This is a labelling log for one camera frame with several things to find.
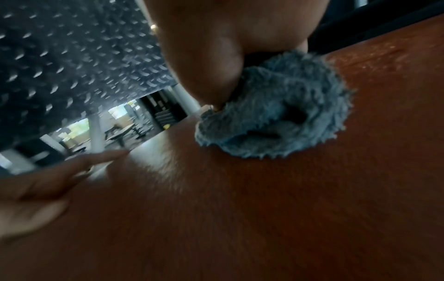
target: person's left hand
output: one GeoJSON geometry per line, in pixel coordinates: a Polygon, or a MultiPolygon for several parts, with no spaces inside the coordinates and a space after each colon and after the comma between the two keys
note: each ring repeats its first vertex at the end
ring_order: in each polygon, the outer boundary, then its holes
{"type": "Polygon", "coordinates": [[[35,231],[60,216],[68,202],[56,198],[89,176],[80,172],[128,152],[82,155],[54,167],[0,179],[0,239],[35,231]]]}

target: skin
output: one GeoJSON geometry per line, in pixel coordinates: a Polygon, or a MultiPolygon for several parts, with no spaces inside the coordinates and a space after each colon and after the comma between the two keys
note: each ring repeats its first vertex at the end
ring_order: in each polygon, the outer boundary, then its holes
{"type": "Polygon", "coordinates": [[[82,155],[54,167],[0,179],[0,239],[35,231],[56,219],[68,207],[60,196],[89,176],[79,173],[127,154],[127,150],[111,150],[82,155]]]}
{"type": "MultiPolygon", "coordinates": [[[[246,58],[299,48],[328,0],[145,0],[162,52],[185,89],[221,110],[236,88],[246,58]]],[[[93,165],[125,150],[80,156],[37,172],[0,180],[0,238],[45,226],[68,207],[57,199],[93,165]]]]}

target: fuzzy towel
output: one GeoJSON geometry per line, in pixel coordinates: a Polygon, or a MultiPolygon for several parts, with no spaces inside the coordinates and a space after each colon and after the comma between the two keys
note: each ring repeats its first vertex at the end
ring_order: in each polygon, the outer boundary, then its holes
{"type": "Polygon", "coordinates": [[[202,114],[201,146],[242,158],[287,156],[344,130],[352,92],[321,57],[292,51],[246,67],[235,98],[202,114]]]}

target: cloth fold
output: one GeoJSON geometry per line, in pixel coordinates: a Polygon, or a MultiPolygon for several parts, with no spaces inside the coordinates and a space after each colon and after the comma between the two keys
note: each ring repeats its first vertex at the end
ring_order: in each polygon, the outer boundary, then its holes
{"type": "Polygon", "coordinates": [[[242,158],[287,156],[344,130],[352,91],[320,56],[297,50],[246,67],[235,98],[196,126],[201,146],[242,158]]]}

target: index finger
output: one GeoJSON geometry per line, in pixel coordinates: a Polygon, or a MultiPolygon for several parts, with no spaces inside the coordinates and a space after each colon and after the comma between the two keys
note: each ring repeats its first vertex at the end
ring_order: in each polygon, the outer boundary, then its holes
{"type": "Polygon", "coordinates": [[[101,153],[85,154],[69,159],[54,169],[65,176],[71,176],[86,171],[91,166],[119,159],[129,154],[129,152],[129,150],[109,150],[101,153]]]}

